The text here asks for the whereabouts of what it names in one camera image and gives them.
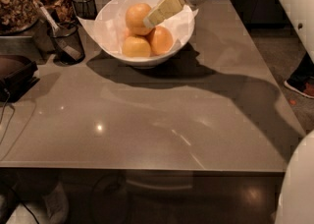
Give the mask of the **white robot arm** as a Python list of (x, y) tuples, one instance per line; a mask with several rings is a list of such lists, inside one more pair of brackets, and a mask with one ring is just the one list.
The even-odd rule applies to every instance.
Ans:
[[(144, 18), (153, 28), (206, 0), (161, 0)], [(314, 0), (279, 0), (306, 52), (314, 60)], [(297, 146), (288, 163), (274, 224), (314, 224), (314, 132)]]

